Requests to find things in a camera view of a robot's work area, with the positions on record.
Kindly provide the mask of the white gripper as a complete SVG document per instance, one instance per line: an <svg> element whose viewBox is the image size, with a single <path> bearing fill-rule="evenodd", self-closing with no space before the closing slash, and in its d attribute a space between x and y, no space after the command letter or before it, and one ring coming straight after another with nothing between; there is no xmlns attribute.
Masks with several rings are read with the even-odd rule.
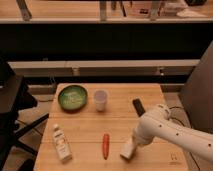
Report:
<svg viewBox="0 0 213 171"><path fill-rule="evenodd" d="M138 146L143 147L149 144L148 140L142 138L136 132L132 133L132 142L135 148L137 148Z"/></svg>

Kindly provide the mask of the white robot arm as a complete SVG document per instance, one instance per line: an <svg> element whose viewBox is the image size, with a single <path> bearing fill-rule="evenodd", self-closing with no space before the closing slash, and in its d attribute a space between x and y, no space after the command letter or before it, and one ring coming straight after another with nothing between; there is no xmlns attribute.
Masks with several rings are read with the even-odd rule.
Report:
<svg viewBox="0 0 213 171"><path fill-rule="evenodd" d="M170 109L164 104L146 111L133 130L133 147L148 145L159 137L213 162L213 134L175 124L170 116Z"/></svg>

